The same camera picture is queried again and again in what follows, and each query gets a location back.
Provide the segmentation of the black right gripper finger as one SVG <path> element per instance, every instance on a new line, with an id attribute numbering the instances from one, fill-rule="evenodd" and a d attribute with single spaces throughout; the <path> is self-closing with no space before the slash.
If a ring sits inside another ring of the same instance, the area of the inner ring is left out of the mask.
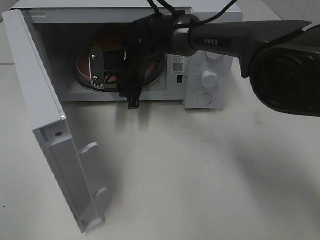
<path id="1" fill-rule="evenodd" d="M 142 92 L 140 90 L 128 91 L 126 93 L 126 98 L 127 98 L 129 110 L 137 110 L 140 107 L 141 94 L 142 94 Z"/>

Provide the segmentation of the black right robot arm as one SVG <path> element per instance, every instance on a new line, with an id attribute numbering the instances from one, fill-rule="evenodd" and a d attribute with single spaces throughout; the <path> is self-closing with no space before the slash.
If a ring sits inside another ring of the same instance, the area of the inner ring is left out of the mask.
<path id="1" fill-rule="evenodd" d="M 121 49 L 120 95 L 140 106 L 147 58 L 152 54 L 193 56 L 198 51 L 238 58 L 268 108 L 290 115 L 320 115 L 320 28 L 304 20 L 201 21 L 178 11 L 135 20 Z"/>

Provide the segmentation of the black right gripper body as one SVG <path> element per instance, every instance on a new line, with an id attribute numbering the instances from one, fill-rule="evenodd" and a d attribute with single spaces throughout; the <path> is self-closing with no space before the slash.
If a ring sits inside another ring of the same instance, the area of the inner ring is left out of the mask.
<path id="1" fill-rule="evenodd" d="M 130 91 L 143 91 L 145 74 L 149 66 L 165 59 L 161 52 L 146 51 L 140 46 L 124 45 L 120 53 L 117 75 L 119 96 L 126 98 Z"/>

